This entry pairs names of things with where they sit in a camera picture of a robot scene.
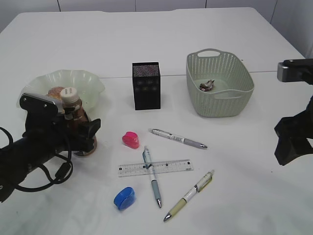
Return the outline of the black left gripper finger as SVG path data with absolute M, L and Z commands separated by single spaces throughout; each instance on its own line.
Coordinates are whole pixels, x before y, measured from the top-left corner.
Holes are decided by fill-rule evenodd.
M 95 136 L 101 127 L 101 119 L 97 118 L 93 121 L 83 122 L 78 125 L 78 134 L 86 139 L 91 139 Z

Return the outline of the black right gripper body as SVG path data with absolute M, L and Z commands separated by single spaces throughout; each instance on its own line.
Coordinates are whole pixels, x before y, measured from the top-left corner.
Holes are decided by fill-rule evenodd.
M 308 139 L 313 138 L 313 100 L 306 109 L 293 117 L 283 117 L 274 128 L 278 143 L 274 152 L 282 166 L 298 157 L 312 154 Z

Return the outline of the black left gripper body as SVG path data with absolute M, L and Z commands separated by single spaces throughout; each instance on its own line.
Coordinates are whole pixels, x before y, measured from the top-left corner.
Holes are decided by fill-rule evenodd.
M 25 153 L 60 153 L 71 150 L 65 127 L 65 114 L 44 117 L 27 111 L 22 151 Z

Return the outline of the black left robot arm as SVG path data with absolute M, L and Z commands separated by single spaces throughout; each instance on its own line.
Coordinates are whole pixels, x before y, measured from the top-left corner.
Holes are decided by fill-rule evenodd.
M 49 117 L 28 112 L 21 139 L 14 141 L 12 135 L 1 128 L 9 140 L 9 144 L 0 149 L 1 202 L 14 190 L 38 192 L 68 180 L 73 173 L 72 153 L 92 151 L 100 127 L 99 118 L 72 129 L 64 115 Z M 37 168 L 44 172 L 48 183 L 36 188 L 21 186 Z

